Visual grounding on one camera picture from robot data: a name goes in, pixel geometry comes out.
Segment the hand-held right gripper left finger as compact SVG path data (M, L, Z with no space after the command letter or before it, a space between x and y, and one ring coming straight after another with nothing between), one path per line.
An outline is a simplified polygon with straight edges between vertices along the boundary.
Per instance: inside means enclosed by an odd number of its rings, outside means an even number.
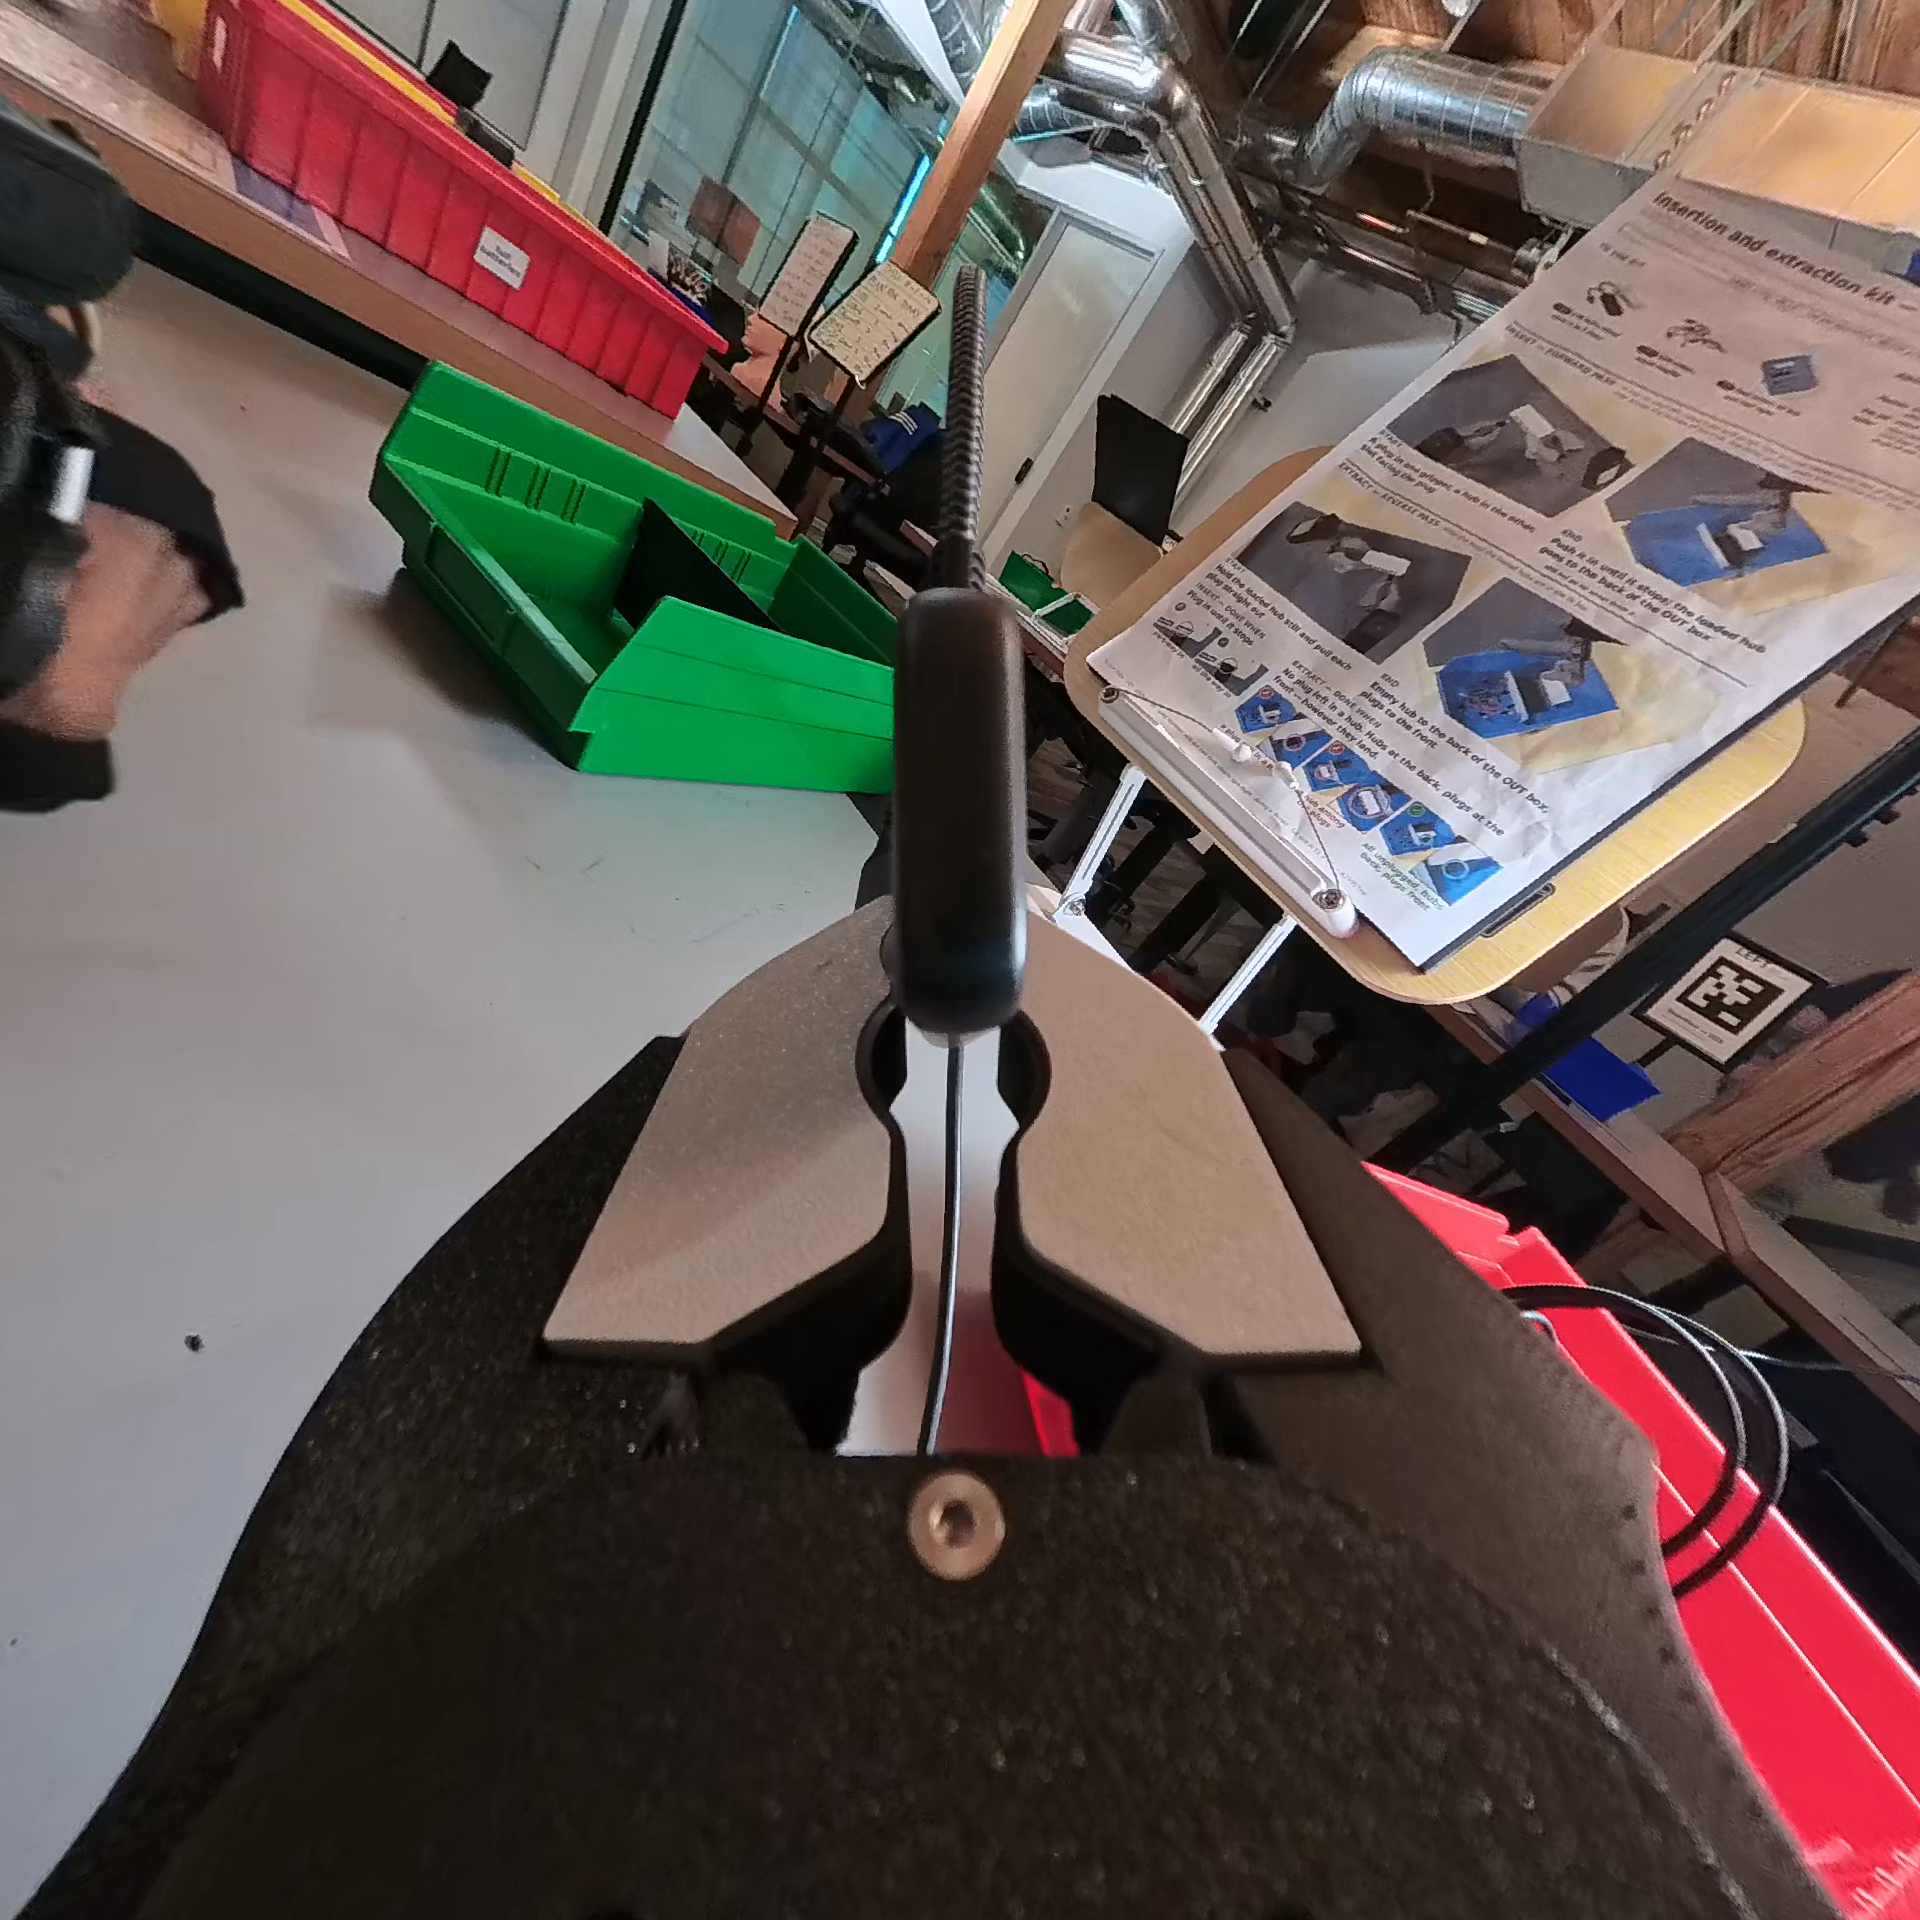
M552 1354L863 1369L894 1343L904 1157L874 1073L892 924L869 903L692 1021L544 1323Z

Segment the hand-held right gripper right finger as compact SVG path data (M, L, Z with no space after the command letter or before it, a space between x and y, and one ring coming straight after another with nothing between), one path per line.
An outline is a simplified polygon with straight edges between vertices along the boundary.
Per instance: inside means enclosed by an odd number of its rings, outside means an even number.
M1027 1373L1342 1367L1362 1342L1211 1036L1063 925L1024 922L999 1037L992 1317Z

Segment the green plastic bin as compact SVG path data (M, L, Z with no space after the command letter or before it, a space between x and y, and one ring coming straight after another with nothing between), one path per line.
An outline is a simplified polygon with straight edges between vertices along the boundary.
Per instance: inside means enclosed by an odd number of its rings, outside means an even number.
M378 452L370 502L404 573L567 769L880 796L898 615L820 546L444 363ZM644 501L774 622L613 613Z

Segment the small red plastic bin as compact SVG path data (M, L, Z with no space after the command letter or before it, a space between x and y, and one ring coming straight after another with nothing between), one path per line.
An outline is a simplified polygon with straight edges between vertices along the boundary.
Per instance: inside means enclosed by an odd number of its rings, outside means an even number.
M1502 1212L1366 1169L1394 1205L1498 1290L1576 1281L1535 1230ZM1066 1404L1021 1382L989 1327L986 1223L968 1217L948 1433L963 1444L1070 1454ZM1550 1311L1560 1354L1654 1446L1658 1516L1692 1521L1716 1474L1724 1421L1693 1411L1711 1382L1683 1388L1606 1311ZM1843 1916L1916 1916L1916 1668L1798 1540L1779 1510L1738 1562L1679 1602L1686 1644L1771 1791L1794 1842Z

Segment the person's left hand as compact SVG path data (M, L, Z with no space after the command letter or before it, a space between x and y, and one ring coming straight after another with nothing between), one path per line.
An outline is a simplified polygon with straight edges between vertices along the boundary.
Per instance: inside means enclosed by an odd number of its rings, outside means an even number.
M66 589L64 635L46 667L2 705L5 725L62 742L106 742L132 681L208 598L176 550L85 565Z

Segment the long red plastic tub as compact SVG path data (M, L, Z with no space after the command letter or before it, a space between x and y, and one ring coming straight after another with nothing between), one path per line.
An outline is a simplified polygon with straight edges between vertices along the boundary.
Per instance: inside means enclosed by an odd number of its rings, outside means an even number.
M319 5L210 2L199 95L232 157L643 404L674 417L719 337Z

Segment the small marker sign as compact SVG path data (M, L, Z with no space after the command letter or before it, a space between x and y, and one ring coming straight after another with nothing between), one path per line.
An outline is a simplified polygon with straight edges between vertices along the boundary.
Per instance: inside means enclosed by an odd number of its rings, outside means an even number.
M1828 981L1734 932L1635 1007L1660 1039L1720 1073L1739 1068Z

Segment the black divider of green bin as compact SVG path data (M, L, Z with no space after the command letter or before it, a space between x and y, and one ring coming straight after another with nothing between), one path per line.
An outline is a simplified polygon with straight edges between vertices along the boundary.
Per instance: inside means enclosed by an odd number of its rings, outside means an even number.
M763 631L774 626L746 595L739 579L707 553L659 501L648 499L640 506L634 525L629 558L613 591L613 613L637 631L662 601L682 601Z

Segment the small green bin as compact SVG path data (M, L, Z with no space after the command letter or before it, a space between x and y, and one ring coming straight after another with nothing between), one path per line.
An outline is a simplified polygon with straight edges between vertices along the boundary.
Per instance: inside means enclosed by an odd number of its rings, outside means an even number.
M999 588L1055 633L1078 633L1094 615L1082 595L1070 591L1045 565L1018 550L1000 563Z

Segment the printed instruction sheet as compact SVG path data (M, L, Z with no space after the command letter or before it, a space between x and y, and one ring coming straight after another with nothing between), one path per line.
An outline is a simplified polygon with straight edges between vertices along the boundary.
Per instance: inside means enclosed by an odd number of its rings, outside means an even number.
M1916 606L1916 268L1648 183L1087 658L1419 972Z

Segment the notice board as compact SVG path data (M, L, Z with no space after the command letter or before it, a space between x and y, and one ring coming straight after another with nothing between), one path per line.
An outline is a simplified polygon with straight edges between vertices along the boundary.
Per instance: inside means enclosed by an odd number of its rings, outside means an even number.
M842 270L853 258L858 230L824 212L807 217L778 274L758 297L756 318L786 340L797 340L822 309Z
M807 326L807 347L837 367L850 386L863 389L924 334L942 309L942 300L931 289L886 258Z

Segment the wooden post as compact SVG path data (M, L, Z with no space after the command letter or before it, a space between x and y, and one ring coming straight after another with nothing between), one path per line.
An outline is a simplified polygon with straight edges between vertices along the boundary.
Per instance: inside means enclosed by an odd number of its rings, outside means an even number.
M976 195L1013 134L1024 95L1068 30L1070 14L1072 2L1013 2L999 17L888 253L920 289L938 286Z

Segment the silver ventilation duct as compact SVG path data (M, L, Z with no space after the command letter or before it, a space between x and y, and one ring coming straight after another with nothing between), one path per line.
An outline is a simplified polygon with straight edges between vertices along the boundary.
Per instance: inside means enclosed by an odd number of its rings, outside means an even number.
M1168 5L1076 5L1032 95L1042 114L1085 117L1138 138L1207 260L1231 323L1174 406L1196 468L1264 391L1294 345L1299 306L1267 245L1248 180L1280 191L1310 253L1336 257L1311 214L1376 138L1444 159L1518 167L1519 139L1550 91L1548 75L1415 44L1378 44L1350 60L1307 129L1245 124L1222 134L1180 63Z

